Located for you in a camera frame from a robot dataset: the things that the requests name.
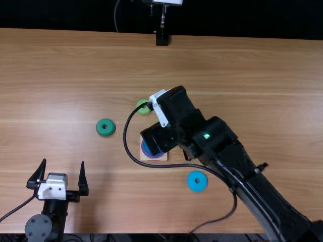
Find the black cable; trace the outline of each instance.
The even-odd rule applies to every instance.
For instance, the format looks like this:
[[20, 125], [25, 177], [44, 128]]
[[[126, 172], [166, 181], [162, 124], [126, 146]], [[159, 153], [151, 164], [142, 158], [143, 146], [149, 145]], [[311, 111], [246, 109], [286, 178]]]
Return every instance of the black cable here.
[[78, 242], [76, 239], [73, 239], [73, 238], [67, 239], [67, 240], [65, 240], [63, 242], [68, 242], [68, 241], [76, 241], [76, 242]]
[[246, 238], [247, 238], [250, 242], [252, 242], [251, 238], [250, 238], [246, 233], [245, 233], [244, 235], [246, 236]]
[[115, 240], [115, 238], [113, 238], [112, 234], [109, 233], [109, 236], [114, 242], [116, 242], [116, 240]]
[[207, 221], [207, 222], [204, 222], [204, 223], [200, 224], [195, 229], [193, 229], [190, 233], [194, 233], [196, 230], [198, 230], [202, 226], [209, 225], [209, 224], [212, 224], [212, 223], [217, 223], [217, 222], [220, 222], [222, 220], [225, 220], [225, 219], [229, 218], [232, 214], [234, 214], [234, 212], [237, 209], [238, 199], [237, 199], [237, 195], [235, 193], [232, 193], [232, 195], [233, 195], [233, 207], [232, 207], [232, 209], [230, 210], [229, 213], [227, 213], [225, 216], [223, 216], [221, 218], [210, 220], [210, 221]]
[[116, 5], [115, 5], [115, 8], [113, 10], [113, 21], [114, 21], [114, 24], [115, 24], [115, 28], [116, 28], [116, 32], [117, 33], [119, 32], [118, 26], [117, 26], [117, 9], [118, 9], [119, 3], [120, 3], [120, 0], [117, 0]]
[[66, 235], [75, 236], [76, 238], [78, 238], [79, 240], [81, 240], [81, 242], [83, 242], [83, 239], [80, 236], [76, 235], [76, 234], [67, 233]]
[[6, 233], [5, 233], [5, 237], [7, 237], [10, 242], [13, 242], [12, 239], [9, 237], [9, 235], [7, 235]]
[[[221, 181], [223, 181], [228, 187], [230, 187], [229, 183], [225, 180], [225, 178], [220, 175], [219, 173], [217, 173], [216, 171], [208, 168], [208, 167], [205, 167], [205, 166], [202, 166], [202, 165], [197, 165], [197, 164], [187, 164], [187, 163], [183, 163], [183, 164], [170, 164], [170, 165], [154, 165], [154, 164], [147, 164], [147, 163], [144, 163], [138, 159], [136, 159], [130, 152], [129, 148], [128, 148], [128, 145], [127, 145], [127, 130], [128, 130], [128, 126], [129, 126], [129, 123], [130, 123], [130, 120], [131, 118], [133, 117], [133, 115], [139, 110], [141, 109], [142, 107], [146, 106], [149, 102], [145, 102], [141, 105], [139, 105], [138, 107], [135, 108], [135, 110], [132, 111], [132, 113], [129, 115], [126, 123], [125, 123], [125, 128], [123, 130], [123, 145], [125, 147], [125, 150], [128, 154], [128, 156], [134, 161], [136, 162], [137, 164], [139, 165], [142, 165], [142, 166], [145, 166], [145, 167], [149, 167], [149, 168], [179, 168], [179, 167], [193, 167], [193, 168], [198, 168], [198, 169], [202, 169], [202, 170], [205, 170], [205, 171], [208, 171], [210, 172], [211, 174], [215, 175], [217, 178], [219, 178]], [[204, 225], [207, 225], [207, 224], [211, 224], [211, 223], [215, 223], [215, 222], [220, 222], [224, 219], [227, 219], [229, 218], [237, 209], [237, 195], [232, 192], [232, 195], [233, 195], [233, 199], [234, 199], [234, 203], [233, 203], [233, 207], [232, 209], [230, 210], [230, 212], [219, 218], [219, 219], [215, 219], [215, 220], [211, 220], [211, 221], [207, 221], [199, 226], [197, 226], [196, 228], [194, 228], [190, 233], [193, 233], [195, 232], [196, 230], [198, 230], [200, 227], [204, 226]]]
[[200, 239], [197, 237], [197, 235], [196, 235], [196, 234], [193, 234], [193, 236], [194, 236], [194, 238], [195, 238], [195, 240], [196, 240], [197, 242], [200, 242]]
[[259, 234], [259, 233], [256, 233], [255, 234], [261, 241], [265, 241], [265, 239]]
[[31, 200], [33, 200], [36, 197], [36, 195], [32, 195], [27, 201], [23, 202], [22, 204], [20, 204], [17, 208], [11, 210], [9, 213], [7, 213], [6, 215], [4, 215], [2, 218], [0, 218], [0, 223], [5, 219], [8, 218], [10, 215], [12, 215], [14, 212], [17, 212], [19, 209], [21, 209], [23, 206], [25, 206], [26, 204], [28, 204]]

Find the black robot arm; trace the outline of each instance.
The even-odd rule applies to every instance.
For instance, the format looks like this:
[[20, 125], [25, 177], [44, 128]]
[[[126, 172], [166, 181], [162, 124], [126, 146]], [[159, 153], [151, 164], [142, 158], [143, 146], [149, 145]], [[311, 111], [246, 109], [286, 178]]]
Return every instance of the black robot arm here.
[[27, 188], [34, 190], [34, 196], [44, 201], [41, 214], [32, 216], [26, 223], [25, 234], [29, 242], [61, 242], [63, 240], [65, 221], [69, 202], [80, 202], [80, 196], [88, 196], [89, 188], [85, 177], [84, 161], [82, 161], [79, 190], [67, 188], [67, 175], [49, 173], [44, 180], [46, 159], [27, 182]]
[[205, 120], [184, 87], [158, 92], [150, 101], [149, 108], [157, 112], [159, 123], [141, 135], [153, 155], [180, 146], [186, 160], [198, 158], [219, 172], [271, 241], [323, 241], [323, 222], [311, 222], [293, 208], [261, 173], [267, 164], [256, 166], [219, 117]]

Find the light blue ring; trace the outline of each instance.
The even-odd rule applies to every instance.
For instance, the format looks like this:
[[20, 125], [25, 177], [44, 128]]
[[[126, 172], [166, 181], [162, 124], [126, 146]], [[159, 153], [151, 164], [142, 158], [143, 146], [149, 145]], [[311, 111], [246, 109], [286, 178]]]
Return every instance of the light blue ring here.
[[192, 171], [188, 174], [186, 181], [187, 186], [196, 193], [202, 192], [207, 187], [207, 177], [201, 171]]

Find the wooden table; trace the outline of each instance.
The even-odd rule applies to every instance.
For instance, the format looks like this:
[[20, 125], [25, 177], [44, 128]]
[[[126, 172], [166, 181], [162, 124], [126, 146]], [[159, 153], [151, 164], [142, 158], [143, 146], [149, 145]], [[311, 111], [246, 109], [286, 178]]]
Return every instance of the wooden table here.
[[[0, 29], [0, 214], [32, 195], [26, 182], [43, 158], [47, 172], [68, 174], [77, 189], [81, 161], [89, 197], [71, 203], [65, 232], [188, 232], [226, 214], [232, 195], [208, 174], [207, 189], [186, 186], [191, 169], [158, 170], [132, 162], [122, 144], [125, 120], [139, 99], [184, 85], [206, 118], [223, 118], [255, 163], [296, 209], [323, 218], [323, 42]], [[95, 125], [116, 124], [102, 138]], [[154, 114], [136, 115], [129, 146]], [[180, 149], [170, 162], [183, 161]], [[42, 211], [33, 200], [0, 232], [23, 232]], [[198, 232], [262, 232], [239, 201], [228, 220]]]

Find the green ring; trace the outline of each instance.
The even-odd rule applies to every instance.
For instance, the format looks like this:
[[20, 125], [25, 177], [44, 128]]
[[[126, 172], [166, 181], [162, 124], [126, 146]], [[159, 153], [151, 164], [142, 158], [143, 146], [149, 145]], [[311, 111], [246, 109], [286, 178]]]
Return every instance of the green ring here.
[[[143, 104], [143, 103], [145, 103], [145, 102], [149, 102], [149, 99], [148, 98], [146, 98], [146, 99], [141, 99], [141, 100], [139, 100], [138, 102], [137, 102], [137, 107], [139, 106], [139, 105], [141, 105], [141, 104]], [[148, 113], [150, 113], [151, 112], [151, 110], [146, 106], [146, 107], [143, 107], [143, 108], [141, 108], [141, 109], [139, 109], [139, 113], [140, 114], [148, 114]]]
[[96, 131], [101, 136], [110, 136], [116, 130], [115, 124], [107, 118], [101, 119], [96, 124]]

